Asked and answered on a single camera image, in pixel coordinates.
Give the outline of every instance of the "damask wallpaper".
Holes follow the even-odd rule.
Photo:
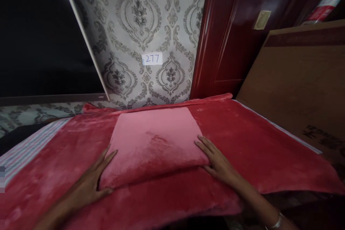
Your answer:
[[[189,98],[204,0],[74,0],[111,101],[132,109]],[[141,55],[163,52],[163,65]],[[21,125],[81,113],[84,103],[0,107],[0,137]]]

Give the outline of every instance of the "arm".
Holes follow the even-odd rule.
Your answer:
[[[56,230],[72,214],[82,207],[113,193],[113,189],[106,188],[97,191],[98,180],[103,170],[118,152],[112,152],[104,159],[109,147],[80,179],[46,212],[34,227],[34,230]]]
[[[198,138],[201,142],[195,141],[195,144],[207,155],[211,162],[211,167],[204,166],[204,169],[213,177],[233,188],[252,207],[259,221],[269,229],[276,225],[281,218],[279,229],[298,230],[287,218],[281,217],[279,210],[241,177],[209,139],[201,136],[198,136]]]

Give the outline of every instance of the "wall switch plate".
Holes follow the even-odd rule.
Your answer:
[[[256,20],[254,29],[263,30],[266,27],[268,18],[271,15],[271,11],[261,11],[259,13],[258,19]]]
[[[163,52],[150,52],[141,55],[143,65],[162,65]]]

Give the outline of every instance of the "tv screen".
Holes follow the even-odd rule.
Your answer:
[[[2,0],[0,105],[106,100],[69,0]]]

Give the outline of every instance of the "red wooden door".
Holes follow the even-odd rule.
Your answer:
[[[205,0],[190,98],[239,91],[268,32],[293,26],[319,0]],[[254,30],[262,10],[272,11]]]

